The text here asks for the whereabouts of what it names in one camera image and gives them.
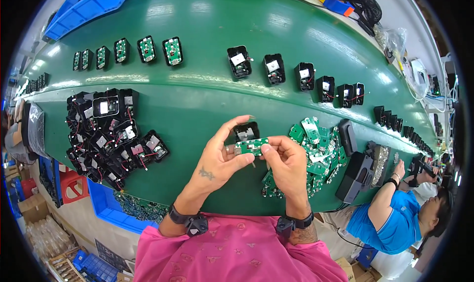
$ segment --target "cardboard box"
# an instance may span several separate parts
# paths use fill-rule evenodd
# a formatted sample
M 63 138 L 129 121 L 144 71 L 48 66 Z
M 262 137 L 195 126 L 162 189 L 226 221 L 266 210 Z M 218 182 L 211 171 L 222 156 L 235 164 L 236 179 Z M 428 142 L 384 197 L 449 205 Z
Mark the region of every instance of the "cardboard box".
M 18 203 L 18 207 L 20 208 L 20 212 L 23 215 L 26 224 L 29 222 L 35 223 L 39 220 L 45 219 L 49 214 L 46 200 L 40 193 Z
M 349 282 L 356 282 L 351 264 L 347 261 L 347 259 L 345 259 L 344 257 L 341 257 L 340 259 L 337 259 L 335 262 L 344 270 L 344 272 L 346 272 L 347 279 L 349 279 Z
M 124 273 L 117 273 L 117 282 L 133 282 L 133 277 Z
M 352 264 L 355 282 L 376 282 L 382 278 L 382 275 L 376 269 L 370 267 L 366 269 L 359 262 Z

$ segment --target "red stool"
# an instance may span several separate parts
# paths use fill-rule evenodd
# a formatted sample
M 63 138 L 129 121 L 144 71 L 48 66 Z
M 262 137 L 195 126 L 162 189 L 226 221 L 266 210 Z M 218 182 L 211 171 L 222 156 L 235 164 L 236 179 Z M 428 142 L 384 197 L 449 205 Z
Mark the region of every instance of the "red stool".
M 87 178 L 79 176 L 77 172 L 60 172 L 62 202 L 69 204 L 89 196 Z
M 32 189 L 36 187 L 36 182 L 33 178 L 25 179 L 21 181 L 21 189 L 25 195 L 25 199 L 28 199 L 33 195 Z

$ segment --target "forearm tattoo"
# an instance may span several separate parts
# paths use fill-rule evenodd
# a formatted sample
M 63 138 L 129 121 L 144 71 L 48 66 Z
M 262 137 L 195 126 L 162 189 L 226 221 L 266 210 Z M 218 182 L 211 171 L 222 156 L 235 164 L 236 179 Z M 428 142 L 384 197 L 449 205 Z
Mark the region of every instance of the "forearm tattoo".
M 201 170 L 199 170 L 199 175 L 201 175 L 202 177 L 205 177 L 209 180 L 213 180 L 215 178 L 214 174 L 212 174 L 212 172 L 207 172 L 206 170 L 204 170 L 204 166 L 201 168 Z
M 311 205 L 308 201 L 306 202 L 306 207 L 311 211 Z M 313 221 L 309 227 L 304 229 L 296 228 L 292 232 L 289 241 L 293 245 L 317 242 L 316 223 Z

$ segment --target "blue storage crate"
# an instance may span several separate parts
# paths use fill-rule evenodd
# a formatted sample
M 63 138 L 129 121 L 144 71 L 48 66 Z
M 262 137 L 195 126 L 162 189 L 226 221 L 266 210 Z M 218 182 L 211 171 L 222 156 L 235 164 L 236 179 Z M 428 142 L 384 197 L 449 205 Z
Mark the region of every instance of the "blue storage crate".
M 82 269 L 82 262 L 85 260 L 86 257 L 87 257 L 87 253 L 79 249 L 76 257 L 74 257 L 74 260 L 73 260 L 74 267 L 78 270 Z
M 17 189 L 18 197 L 20 198 L 20 202 L 25 200 L 25 194 L 23 193 L 23 188 L 21 187 L 21 181 L 18 177 L 15 177 L 11 180 L 11 183 L 15 184 L 15 188 Z
M 81 266 L 81 270 L 86 271 L 87 274 L 97 276 L 104 282 L 117 281 L 117 273 L 119 270 L 98 258 L 93 253 L 89 254 L 84 260 L 82 260 Z
M 125 214 L 119 202 L 114 198 L 114 190 L 111 188 L 97 184 L 90 179 L 87 179 L 87 184 L 95 215 L 101 220 L 137 234 L 141 234 L 147 226 L 158 228 L 156 222 L 137 220 L 135 217 Z
M 44 35 L 58 40 L 80 25 L 119 8 L 125 0 L 66 0 Z

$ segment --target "wristwatch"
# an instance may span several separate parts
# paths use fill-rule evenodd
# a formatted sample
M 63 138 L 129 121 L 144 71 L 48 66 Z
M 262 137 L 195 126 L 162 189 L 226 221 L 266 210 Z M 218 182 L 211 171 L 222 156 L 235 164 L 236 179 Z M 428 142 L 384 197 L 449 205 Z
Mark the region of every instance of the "wristwatch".
M 171 221 L 175 224 L 182 224 L 188 229 L 186 234 L 189 237 L 202 235 L 209 229 L 207 219 L 200 212 L 195 215 L 182 215 L 176 211 L 175 203 L 173 203 L 168 210 L 168 214 Z
M 395 184 L 395 190 L 398 190 L 398 183 L 393 178 L 389 178 L 386 183 L 392 182 Z
M 286 214 L 281 216 L 278 219 L 278 223 L 276 224 L 276 232 L 279 235 L 282 235 L 285 238 L 289 238 L 292 231 L 294 231 L 296 228 L 299 229 L 305 229 L 309 226 L 311 226 L 311 223 L 314 220 L 314 213 L 311 211 L 311 214 L 308 215 L 304 220 L 298 220 L 293 217 L 289 217 Z

